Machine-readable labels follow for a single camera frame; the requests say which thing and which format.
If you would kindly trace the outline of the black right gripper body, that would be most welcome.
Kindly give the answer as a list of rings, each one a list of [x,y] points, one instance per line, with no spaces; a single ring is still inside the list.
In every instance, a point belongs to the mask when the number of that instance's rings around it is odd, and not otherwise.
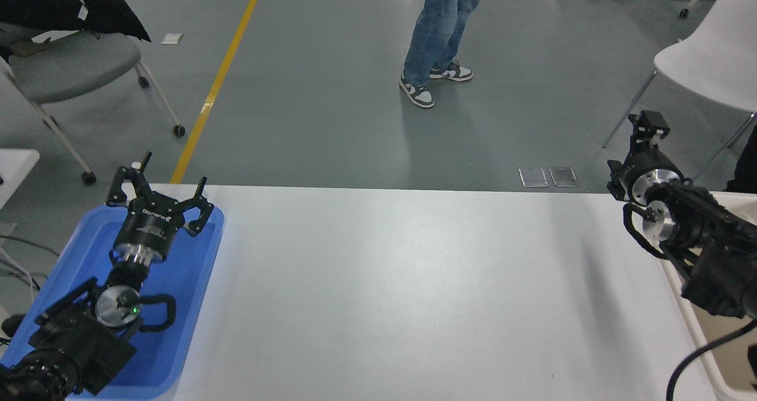
[[[682,174],[664,153],[629,155],[617,167],[617,199],[650,204],[662,198],[664,187],[673,181],[682,181]]]

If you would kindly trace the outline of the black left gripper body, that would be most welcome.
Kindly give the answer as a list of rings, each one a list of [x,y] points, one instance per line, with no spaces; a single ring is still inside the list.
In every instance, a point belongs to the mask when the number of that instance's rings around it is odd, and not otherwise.
[[[178,203],[164,195],[131,200],[114,248],[122,252],[128,245],[143,245],[160,259],[167,259],[178,229],[186,222]]]

